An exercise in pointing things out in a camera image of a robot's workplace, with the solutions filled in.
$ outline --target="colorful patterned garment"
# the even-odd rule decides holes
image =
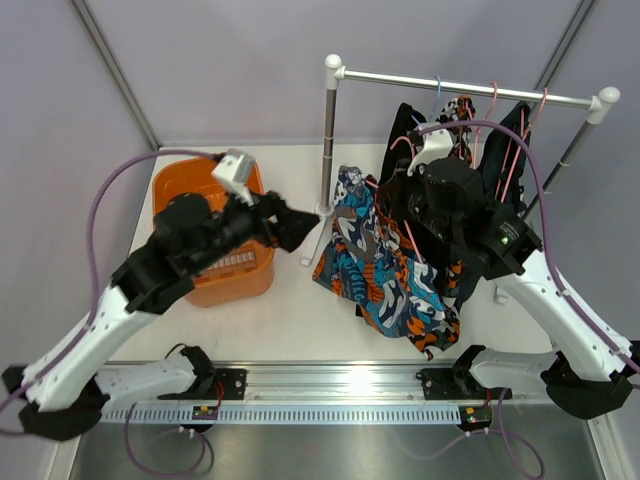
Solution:
[[[429,360],[457,342],[460,322],[435,292],[437,271],[415,260],[410,241],[357,167],[340,168],[335,205],[331,241],[313,279],[357,302],[383,335],[408,337]]]

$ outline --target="black garment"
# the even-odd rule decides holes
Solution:
[[[515,133],[520,135],[521,110],[524,110],[524,128],[526,128],[529,123],[531,108],[525,102],[518,102],[509,114],[502,119],[500,125],[504,125],[509,130],[513,130]],[[509,140],[510,137],[504,133],[493,130],[487,137],[487,141],[484,145],[484,152],[482,154],[482,160],[480,161],[478,171],[482,174],[484,192],[487,195],[490,195],[491,198],[495,198],[496,196],[498,183],[500,184],[500,191],[498,194],[500,197],[502,196],[504,185],[507,181],[507,177],[509,176],[509,170],[511,170],[511,165],[513,165],[515,154],[518,150],[515,142],[511,142],[511,148],[509,148]],[[527,136],[525,143],[529,145],[530,140],[531,135]],[[507,150],[509,150],[509,156],[507,158],[505,170],[502,172],[504,156],[506,155]],[[524,152],[521,151],[518,156],[516,168],[513,171],[513,176],[511,177],[509,191],[504,199],[506,204],[513,205],[513,209],[516,213],[520,213],[526,208],[526,205],[520,201],[520,177],[522,177],[522,174],[524,173],[526,160]]]
[[[394,183],[394,185],[387,186],[387,189],[390,191],[395,190],[397,192],[401,189],[400,178],[394,178],[396,168],[408,168],[411,163],[411,149],[406,142],[398,143],[393,150],[391,150],[391,145],[398,137],[411,135],[411,132],[416,127],[416,122],[411,118],[412,116],[420,122],[426,122],[425,116],[417,110],[414,110],[411,105],[406,103],[400,104],[393,126],[391,127],[387,150],[382,162],[382,172],[380,173],[380,185],[385,185],[390,181]],[[411,135],[411,137],[415,143],[416,136]],[[409,214],[405,206],[400,204],[400,202],[395,202],[390,210],[393,211],[393,219],[398,222],[398,226],[405,236],[407,236],[407,232],[404,228],[404,220],[407,220],[420,253],[425,256],[425,260],[429,265],[440,272],[434,281],[436,290],[438,292],[444,291],[447,281],[445,271],[451,257],[449,248],[443,245],[426,227],[414,220],[413,216]]]
[[[408,160],[407,166],[411,163],[411,148],[406,142],[400,142],[396,145],[396,148],[391,150],[391,145],[396,141],[398,137],[408,136],[414,128],[416,128],[416,121],[411,118],[415,117],[420,123],[426,122],[427,119],[417,110],[414,110],[411,105],[401,103],[396,113],[396,118],[393,121],[391,127],[391,133],[389,134],[389,141],[387,142],[387,151],[384,154],[384,160],[382,162],[382,172],[380,172],[380,185],[384,185],[393,177],[393,172],[398,166],[398,162],[401,160]]]

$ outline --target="white table surface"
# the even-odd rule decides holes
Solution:
[[[287,203],[312,211],[320,194],[322,146],[243,147],[255,156],[266,190],[279,192]],[[225,147],[201,148],[224,151]],[[334,176],[342,164],[357,165],[377,176],[384,145],[336,145]],[[186,157],[159,157],[155,174]],[[152,231],[152,192],[148,186],[131,250],[142,246]],[[423,361],[408,339],[390,339],[354,315],[355,304],[311,280],[313,267],[326,245],[328,230],[311,267],[299,265],[300,254],[276,252],[275,279],[259,297],[209,309],[176,302],[153,324],[131,337],[112,360],[162,358],[174,344],[199,345],[218,361]],[[510,352],[550,349],[546,333],[513,300],[493,303],[493,285],[481,281],[460,317],[459,342],[436,357],[451,361],[469,345],[484,344]]]

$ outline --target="pink hanger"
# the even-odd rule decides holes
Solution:
[[[488,120],[489,116],[493,112],[493,109],[496,108],[496,100],[498,99],[498,84],[496,82],[491,82],[491,85],[493,85],[493,100],[491,101],[491,107],[489,107],[489,111],[484,116],[483,120]],[[476,157],[478,154],[478,136],[480,134],[480,130],[482,130],[482,127],[476,128],[476,138],[473,141],[473,156],[471,157],[471,168],[473,169],[476,168]]]
[[[409,140],[409,137],[403,135],[396,138],[396,140],[391,144],[391,147],[389,147],[389,150],[393,150],[394,148],[396,148],[396,145],[398,144],[398,142],[400,142],[400,140],[403,140],[409,144],[409,148],[411,149],[411,160],[413,160],[416,156],[416,150],[413,147],[413,143],[411,143],[411,140]]]
[[[398,140],[400,138],[402,138],[402,137],[399,137],[398,139],[396,139],[394,144],[391,146],[392,150],[393,150],[393,147],[395,146],[395,144],[398,142]],[[372,182],[371,180],[365,180],[365,183],[367,185],[373,187],[373,188],[378,188],[378,185],[376,183]],[[424,263],[424,259],[422,258],[422,255],[420,255],[420,251],[418,250],[418,245],[416,244],[416,241],[413,238],[413,233],[411,232],[411,228],[409,227],[409,223],[406,220],[404,221],[404,228],[407,229],[407,233],[409,234],[409,241],[411,242],[411,246],[413,247],[413,251],[416,252],[416,256],[418,257],[418,261],[420,263]]]
[[[538,111],[536,112],[536,116],[534,117],[534,119],[531,121],[531,123],[529,123],[529,125],[527,126],[526,130],[524,132],[522,132],[521,130],[521,137],[523,140],[526,140],[527,136],[531,133],[531,129],[533,128],[533,126],[535,125],[535,123],[538,121],[538,117],[540,117],[540,113],[542,113],[542,109],[544,108],[544,104],[547,101],[547,95],[549,94],[549,90],[547,88],[544,89],[543,94],[542,94],[542,101],[540,102],[540,108],[538,108]],[[521,122],[520,122],[520,128],[522,129],[522,124],[524,123],[524,110],[521,110]],[[502,198],[500,199],[501,203],[504,203],[504,199],[507,196],[507,191],[509,190],[509,184],[511,183],[511,177],[513,176],[513,171],[516,169],[516,163],[518,163],[518,157],[520,156],[520,150],[521,147],[518,147],[518,149],[516,150],[516,154],[515,157],[513,159],[513,163],[511,164],[511,169],[509,170],[509,176],[507,177],[507,182],[504,185],[504,190],[502,191]]]

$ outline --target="metal floor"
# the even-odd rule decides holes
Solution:
[[[525,436],[545,461],[546,480],[603,479],[585,422],[555,406],[505,406],[507,428]],[[187,468],[200,448],[196,440],[175,435],[147,445],[166,426],[133,425],[138,458],[151,468]],[[433,461],[415,458],[441,449],[462,432],[454,426],[271,426],[218,425],[206,436],[216,454],[203,480],[404,480],[523,478],[511,464],[502,438],[466,439]],[[534,475],[535,458],[515,445],[521,462]],[[154,478],[127,459],[122,425],[100,424],[80,442],[70,480]]]

